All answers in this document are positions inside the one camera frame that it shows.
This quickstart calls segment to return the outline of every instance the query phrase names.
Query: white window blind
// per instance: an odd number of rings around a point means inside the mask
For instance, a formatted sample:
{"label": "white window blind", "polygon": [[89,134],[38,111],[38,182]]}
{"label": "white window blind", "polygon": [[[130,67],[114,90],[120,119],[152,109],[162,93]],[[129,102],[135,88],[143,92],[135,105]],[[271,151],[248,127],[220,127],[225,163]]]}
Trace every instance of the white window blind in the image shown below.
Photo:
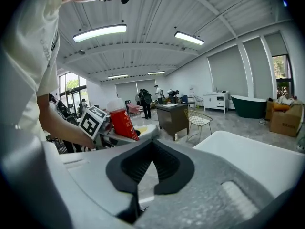
{"label": "white window blind", "polygon": [[152,101],[157,100],[157,95],[155,95],[156,88],[154,87],[156,85],[155,80],[137,81],[137,85],[138,85],[138,91],[140,89],[146,89],[151,94]]}
{"label": "white window blind", "polygon": [[260,38],[244,42],[254,86],[254,98],[272,97],[272,78],[268,58]]}
{"label": "white window blind", "polygon": [[135,82],[116,84],[116,92],[118,97],[123,99],[124,102],[130,100],[131,103],[137,104],[135,101],[135,96],[137,94]]}
{"label": "white window blind", "polygon": [[272,57],[288,54],[284,40],[280,33],[265,36]]}
{"label": "white window blind", "polygon": [[229,91],[230,95],[248,96],[244,64],[238,47],[234,46],[208,58],[214,90]]}

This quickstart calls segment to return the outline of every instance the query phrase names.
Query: ceiling light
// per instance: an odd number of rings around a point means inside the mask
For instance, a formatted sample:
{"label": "ceiling light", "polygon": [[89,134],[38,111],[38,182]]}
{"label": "ceiling light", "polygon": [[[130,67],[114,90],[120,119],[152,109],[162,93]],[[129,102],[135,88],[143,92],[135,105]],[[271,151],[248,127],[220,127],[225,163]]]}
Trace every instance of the ceiling light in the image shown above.
{"label": "ceiling light", "polygon": [[115,75],[115,76],[109,76],[108,79],[115,79],[115,78],[121,78],[121,77],[126,77],[128,76],[127,74],[121,74],[121,75]]}
{"label": "ceiling light", "polygon": [[189,42],[194,42],[194,43],[199,44],[199,45],[203,45],[204,44],[204,41],[199,40],[196,37],[187,35],[185,33],[179,32],[179,31],[175,34],[175,37],[183,39],[183,40],[187,40]]}
{"label": "ceiling light", "polygon": [[97,36],[103,36],[107,34],[112,34],[112,33],[120,33],[120,32],[126,32],[127,31],[127,25],[122,24],[122,25],[111,25],[111,26],[105,26],[105,27],[100,27],[94,30],[86,31],[84,33],[78,34],[73,37],[73,39],[76,42],[81,42],[93,37]]}
{"label": "ceiling light", "polygon": [[164,74],[165,71],[158,71],[158,72],[149,72],[147,74]]}

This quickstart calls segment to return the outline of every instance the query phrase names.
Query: backpack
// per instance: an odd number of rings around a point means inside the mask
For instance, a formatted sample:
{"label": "backpack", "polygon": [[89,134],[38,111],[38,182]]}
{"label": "backpack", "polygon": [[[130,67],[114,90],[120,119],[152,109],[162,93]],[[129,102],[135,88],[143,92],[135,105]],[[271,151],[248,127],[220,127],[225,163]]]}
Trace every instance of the backpack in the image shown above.
{"label": "backpack", "polygon": [[149,92],[145,89],[142,89],[142,99],[147,103],[147,104],[151,104],[152,102],[152,97],[149,94]]}

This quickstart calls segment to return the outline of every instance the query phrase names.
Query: white cabinet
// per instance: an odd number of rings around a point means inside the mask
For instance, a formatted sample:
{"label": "white cabinet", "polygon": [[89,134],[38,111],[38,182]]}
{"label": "white cabinet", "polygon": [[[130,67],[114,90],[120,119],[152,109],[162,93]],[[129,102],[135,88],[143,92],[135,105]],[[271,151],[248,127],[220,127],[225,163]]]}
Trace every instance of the white cabinet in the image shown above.
{"label": "white cabinet", "polygon": [[226,91],[225,93],[206,93],[203,95],[203,106],[204,110],[206,108],[211,109],[221,109],[225,111],[229,109],[229,102],[228,102],[228,94],[229,92]]}

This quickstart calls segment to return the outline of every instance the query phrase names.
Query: tree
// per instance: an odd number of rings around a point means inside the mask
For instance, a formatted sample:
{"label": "tree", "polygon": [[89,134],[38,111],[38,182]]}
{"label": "tree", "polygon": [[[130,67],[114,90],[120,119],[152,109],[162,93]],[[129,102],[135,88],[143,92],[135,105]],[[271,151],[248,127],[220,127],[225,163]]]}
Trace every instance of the tree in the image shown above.
{"label": "tree", "polygon": [[277,98],[279,98],[280,96],[289,98],[289,82],[277,83]]}
{"label": "tree", "polygon": [[276,78],[286,78],[285,76],[285,67],[284,67],[284,60],[282,56],[273,57],[273,66]]}
{"label": "tree", "polygon": [[78,80],[69,80],[67,81],[67,90],[79,87]]}
{"label": "tree", "polygon": [[81,90],[81,99],[86,99],[86,101],[88,101],[88,93],[87,93],[87,89],[83,89]]}

